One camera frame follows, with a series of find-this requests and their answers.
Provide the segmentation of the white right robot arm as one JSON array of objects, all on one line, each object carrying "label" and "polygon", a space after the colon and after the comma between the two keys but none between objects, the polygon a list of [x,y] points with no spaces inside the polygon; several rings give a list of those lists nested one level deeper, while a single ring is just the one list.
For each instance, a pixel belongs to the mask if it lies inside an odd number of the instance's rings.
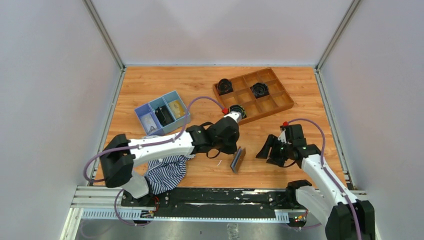
[{"label": "white right robot arm", "polygon": [[292,160],[315,184],[305,179],[289,182],[286,204],[305,207],[324,227],[328,240],[376,239],[374,206],[344,186],[326,162],[325,147],[308,144],[300,124],[286,122],[280,130],[279,136],[268,135],[256,158],[281,168]]}]

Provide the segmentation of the brown leather card holder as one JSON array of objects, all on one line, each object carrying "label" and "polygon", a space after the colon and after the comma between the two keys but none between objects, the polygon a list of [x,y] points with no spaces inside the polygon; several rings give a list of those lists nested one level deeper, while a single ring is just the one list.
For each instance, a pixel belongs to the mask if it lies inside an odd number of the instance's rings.
[{"label": "brown leather card holder", "polygon": [[246,149],[244,147],[239,147],[233,155],[233,160],[230,164],[230,168],[234,174],[237,174],[239,172],[240,165],[243,162],[245,155]]}]

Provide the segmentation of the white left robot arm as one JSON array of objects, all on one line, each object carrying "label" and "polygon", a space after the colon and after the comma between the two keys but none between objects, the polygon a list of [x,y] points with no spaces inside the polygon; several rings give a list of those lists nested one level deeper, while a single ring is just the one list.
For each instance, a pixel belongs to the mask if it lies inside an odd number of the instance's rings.
[{"label": "white left robot arm", "polygon": [[232,155],[238,149],[241,118],[232,111],[216,123],[192,125],[179,134],[153,138],[127,139],[124,133],[118,134],[99,157],[105,186],[121,187],[140,206],[149,206],[153,201],[150,183],[133,172],[135,167],[166,157],[206,154],[210,150]]}]

